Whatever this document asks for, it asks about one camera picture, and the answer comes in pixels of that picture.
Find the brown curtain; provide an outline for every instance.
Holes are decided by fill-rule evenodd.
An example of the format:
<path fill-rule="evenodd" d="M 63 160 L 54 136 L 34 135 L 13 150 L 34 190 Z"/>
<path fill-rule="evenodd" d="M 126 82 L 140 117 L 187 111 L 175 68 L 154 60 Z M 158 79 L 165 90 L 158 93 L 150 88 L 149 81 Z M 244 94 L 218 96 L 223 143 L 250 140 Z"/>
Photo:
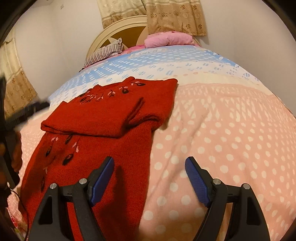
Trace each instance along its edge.
<path fill-rule="evenodd" d="M 145 0 L 149 34 L 178 31 L 206 36 L 205 17 L 199 0 Z"/>
<path fill-rule="evenodd" d="M 0 74 L 4 74 L 7 81 L 4 100 L 7 117 L 29 104 L 37 96 L 21 67 L 15 44 L 14 28 L 0 48 Z"/>
<path fill-rule="evenodd" d="M 123 18 L 146 15 L 141 0 L 97 0 L 103 28 Z"/>

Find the headboard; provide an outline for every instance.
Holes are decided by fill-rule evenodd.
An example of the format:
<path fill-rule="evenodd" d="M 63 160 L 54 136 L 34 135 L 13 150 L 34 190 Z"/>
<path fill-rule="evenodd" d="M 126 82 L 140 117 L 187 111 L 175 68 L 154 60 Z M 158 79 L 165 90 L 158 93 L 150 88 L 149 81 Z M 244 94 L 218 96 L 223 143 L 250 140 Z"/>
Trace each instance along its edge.
<path fill-rule="evenodd" d="M 132 16 L 121 19 L 109 25 L 94 40 L 87 52 L 86 58 L 92 55 L 97 49 L 106 46 L 116 39 L 122 38 L 124 49 L 136 45 L 143 45 L 148 36 L 147 16 Z"/>

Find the polka dot bedsheet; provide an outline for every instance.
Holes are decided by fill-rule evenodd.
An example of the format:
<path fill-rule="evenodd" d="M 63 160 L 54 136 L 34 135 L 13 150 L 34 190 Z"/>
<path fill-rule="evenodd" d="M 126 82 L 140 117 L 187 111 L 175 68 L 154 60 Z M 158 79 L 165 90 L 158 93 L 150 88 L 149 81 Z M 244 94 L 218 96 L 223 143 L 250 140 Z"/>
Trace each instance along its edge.
<path fill-rule="evenodd" d="M 196 46 L 137 50 L 81 71 L 50 96 L 51 107 L 22 129 L 24 175 L 45 120 L 61 101 L 96 84 L 128 76 L 176 78 L 172 115 L 154 135 L 147 200 L 138 241 L 191 241 L 206 213 L 186 175 L 184 163 L 198 164 L 229 185 L 249 183 L 262 208 L 271 240 L 280 240 L 296 217 L 295 126 L 282 102 L 256 77 L 222 56 Z M 15 195 L 9 211 L 24 228 Z M 218 240 L 224 240 L 227 206 Z"/>

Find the black cable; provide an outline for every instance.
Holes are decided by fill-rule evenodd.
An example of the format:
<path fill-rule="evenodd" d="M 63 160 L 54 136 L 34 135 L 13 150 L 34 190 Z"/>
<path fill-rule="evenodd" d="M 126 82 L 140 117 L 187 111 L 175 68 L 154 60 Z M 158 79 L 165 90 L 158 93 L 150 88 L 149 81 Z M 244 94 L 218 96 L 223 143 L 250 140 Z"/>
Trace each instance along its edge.
<path fill-rule="evenodd" d="M 29 227 L 30 227 L 30 223 L 29 223 L 29 213 L 28 213 L 28 211 L 26 210 L 26 208 L 25 208 L 25 205 L 23 204 L 23 202 L 22 202 L 22 200 L 20 199 L 20 196 L 15 192 L 15 191 L 13 191 L 13 190 L 11 190 L 15 195 L 17 195 L 17 197 L 19 198 L 19 200 L 20 200 L 20 204 L 22 205 L 22 207 L 23 207 L 23 209 L 25 210 L 25 212 L 26 212 L 26 214 L 27 214 L 27 225 L 28 225 L 28 228 L 27 228 L 27 232 L 26 232 L 26 236 L 25 236 L 25 239 L 24 239 L 24 241 L 26 241 L 27 240 L 27 238 L 28 238 L 28 234 L 29 234 Z"/>

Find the bed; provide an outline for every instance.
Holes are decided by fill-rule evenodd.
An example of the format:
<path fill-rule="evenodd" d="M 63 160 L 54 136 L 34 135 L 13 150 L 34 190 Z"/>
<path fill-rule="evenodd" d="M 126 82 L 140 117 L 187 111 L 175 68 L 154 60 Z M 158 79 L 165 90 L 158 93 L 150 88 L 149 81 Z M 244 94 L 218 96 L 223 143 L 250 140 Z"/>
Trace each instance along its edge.
<path fill-rule="evenodd" d="M 145 16 L 107 27 L 91 45 L 96 49 L 122 38 L 125 48 L 143 44 Z M 206 212 L 184 169 L 188 156 L 213 178 L 229 185 L 251 185 L 265 216 L 271 240 L 280 240 L 296 217 L 295 117 L 279 98 L 238 64 L 198 46 L 176 45 L 127 51 L 78 73 L 50 97 L 50 108 L 21 130 L 24 175 L 44 132 L 40 124 L 62 101 L 89 88 L 134 76 L 147 80 L 176 78 L 172 115 L 154 134 L 147 200 L 139 241 L 192 240 Z M 9 197 L 9 212 L 19 229 L 25 224 Z M 231 205 L 218 240 L 224 240 Z"/>

